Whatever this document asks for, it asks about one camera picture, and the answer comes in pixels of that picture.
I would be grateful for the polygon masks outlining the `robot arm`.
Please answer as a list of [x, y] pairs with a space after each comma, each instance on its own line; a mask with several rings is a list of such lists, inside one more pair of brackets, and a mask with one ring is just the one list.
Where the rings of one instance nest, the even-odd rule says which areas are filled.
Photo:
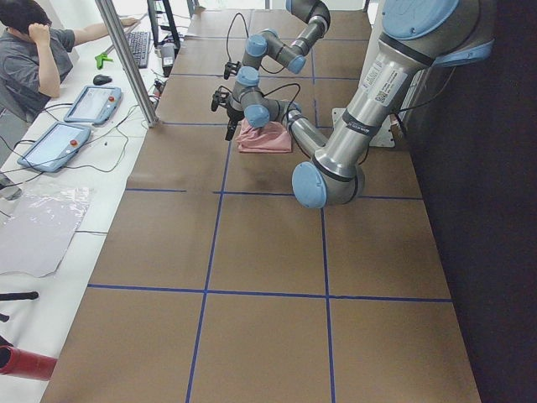
[[265, 59], [298, 75], [314, 45], [331, 27], [331, 12], [323, 1], [287, 1], [286, 11], [303, 27], [294, 38], [282, 37], [276, 29], [265, 28], [251, 34], [244, 47], [239, 70], [259, 71]]
[[292, 175], [295, 198], [308, 208], [345, 204], [362, 192], [365, 179], [359, 157], [384, 120], [400, 109], [415, 74], [488, 58], [497, 12], [494, 1], [387, 1], [375, 60], [332, 134], [325, 136], [296, 104], [268, 99], [258, 85], [264, 58], [298, 73], [315, 42], [330, 28], [331, 15], [321, 1], [289, 1], [286, 8], [305, 29], [292, 44], [284, 44], [271, 29], [250, 36], [242, 61], [225, 70], [236, 79], [233, 88], [215, 91], [211, 108], [227, 111], [227, 139], [242, 120], [254, 128], [271, 122], [285, 126], [308, 156]]

